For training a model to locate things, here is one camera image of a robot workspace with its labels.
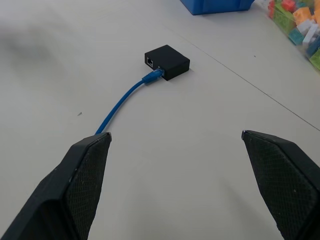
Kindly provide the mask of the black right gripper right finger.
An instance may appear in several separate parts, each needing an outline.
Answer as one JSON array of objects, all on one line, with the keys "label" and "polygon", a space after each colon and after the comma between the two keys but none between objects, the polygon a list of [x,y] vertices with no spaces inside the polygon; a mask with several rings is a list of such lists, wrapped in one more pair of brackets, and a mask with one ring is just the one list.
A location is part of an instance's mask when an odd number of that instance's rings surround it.
[{"label": "black right gripper right finger", "polygon": [[292,141],[252,130],[241,138],[284,240],[320,240],[320,167]]}]

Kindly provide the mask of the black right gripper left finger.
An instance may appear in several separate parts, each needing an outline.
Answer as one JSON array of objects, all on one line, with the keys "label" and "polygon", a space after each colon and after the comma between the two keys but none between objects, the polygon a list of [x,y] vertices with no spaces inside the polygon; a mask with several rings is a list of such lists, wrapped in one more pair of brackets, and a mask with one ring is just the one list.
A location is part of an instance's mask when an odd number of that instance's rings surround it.
[{"label": "black right gripper left finger", "polygon": [[73,144],[0,240],[88,240],[111,141],[111,134],[104,132]]}]

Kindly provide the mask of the small black network box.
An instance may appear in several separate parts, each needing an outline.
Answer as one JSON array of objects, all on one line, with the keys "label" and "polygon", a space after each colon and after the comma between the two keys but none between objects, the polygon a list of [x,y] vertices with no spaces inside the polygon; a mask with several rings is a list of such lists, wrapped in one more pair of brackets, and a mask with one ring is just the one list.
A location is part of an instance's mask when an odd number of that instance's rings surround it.
[{"label": "small black network box", "polygon": [[161,69],[162,77],[172,80],[190,69],[190,59],[173,49],[169,45],[163,45],[144,54],[144,62],[152,70]]}]

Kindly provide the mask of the clear bag of toy bricks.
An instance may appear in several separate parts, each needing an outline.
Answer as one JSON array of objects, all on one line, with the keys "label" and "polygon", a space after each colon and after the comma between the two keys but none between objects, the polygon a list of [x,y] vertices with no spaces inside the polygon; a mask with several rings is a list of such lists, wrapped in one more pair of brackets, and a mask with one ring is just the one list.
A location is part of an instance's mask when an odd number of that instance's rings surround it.
[{"label": "clear bag of toy bricks", "polygon": [[320,73],[320,0],[257,0]]}]

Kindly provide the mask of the blue plastic bin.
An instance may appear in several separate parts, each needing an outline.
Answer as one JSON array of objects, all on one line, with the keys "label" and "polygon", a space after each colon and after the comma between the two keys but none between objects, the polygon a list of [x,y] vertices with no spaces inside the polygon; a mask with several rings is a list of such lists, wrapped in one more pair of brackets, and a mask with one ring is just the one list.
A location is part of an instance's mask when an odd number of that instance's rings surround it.
[{"label": "blue plastic bin", "polygon": [[255,0],[180,0],[192,15],[241,12],[250,9]]}]

